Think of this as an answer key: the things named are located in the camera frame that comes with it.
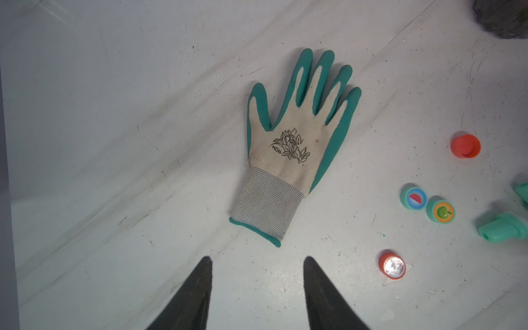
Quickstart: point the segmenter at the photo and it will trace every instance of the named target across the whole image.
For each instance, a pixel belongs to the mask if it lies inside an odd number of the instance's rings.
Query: teal plastic object
[[[426,192],[418,187],[408,187],[401,191],[400,194],[401,204],[409,210],[419,211],[427,205]]]
[[[523,205],[528,210],[528,182],[518,185],[513,190],[523,199]]]
[[[528,221],[504,212],[492,222],[480,226],[478,233],[491,243],[500,243],[511,238],[525,239],[528,237]]]
[[[426,213],[432,222],[446,224],[455,219],[455,208],[442,199],[433,199],[427,203]]]

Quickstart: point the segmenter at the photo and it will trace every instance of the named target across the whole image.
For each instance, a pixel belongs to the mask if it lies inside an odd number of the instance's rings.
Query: glove cuff
[[[279,247],[303,197],[292,185],[264,170],[250,167],[229,220]]]

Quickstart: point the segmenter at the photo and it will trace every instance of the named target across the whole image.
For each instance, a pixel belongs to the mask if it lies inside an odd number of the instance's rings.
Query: teal cuff trim
[[[263,231],[260,231],[257,228],[252,227],[252,226],[250,226],[250,225],[248,225],[246,223],[238,222],[236,220],[233,220],[233,218],[231,218],[231,217],[229,217],[229,222],[237,224],[237,225],[240,225],[240,226],[243,226],[243,227],[246,227],[247,229],[250,229],[250,230],[254,231],[255,233],[261,235],[262,237],[264,237],[265,239],[267,239],[268,241],[273,243],[273,245],[276,246],[277,248],[280,248],[280,241],[278,239],[276,239],[275,237],[270,236],[270,235],[264,233]]]

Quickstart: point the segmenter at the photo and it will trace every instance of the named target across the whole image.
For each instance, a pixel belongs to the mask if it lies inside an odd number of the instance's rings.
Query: gardening glove
[[[323,53],[310,77],[312,60],[312,50],[303,50],[275,124],[269,119],[264,86],[257,83],[249,95],[250,168],[229,221],[277,247],[301,199],[317,185],[343,143],[361,96],[354,88],[336,111],[352,75],[350,65],[345,65],[320,107],[334,52]]]

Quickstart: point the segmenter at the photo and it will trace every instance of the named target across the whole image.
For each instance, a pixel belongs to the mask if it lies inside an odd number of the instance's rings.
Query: red bottle cap
[[[388,278],[397,280],[405,275],[405,262],[395,253],[387,252],[380,257],[380,270]]]
[[[451,142],[451,152],[458,158],[475,158],[480,153],[480,141],[471,134],[459,136]]]

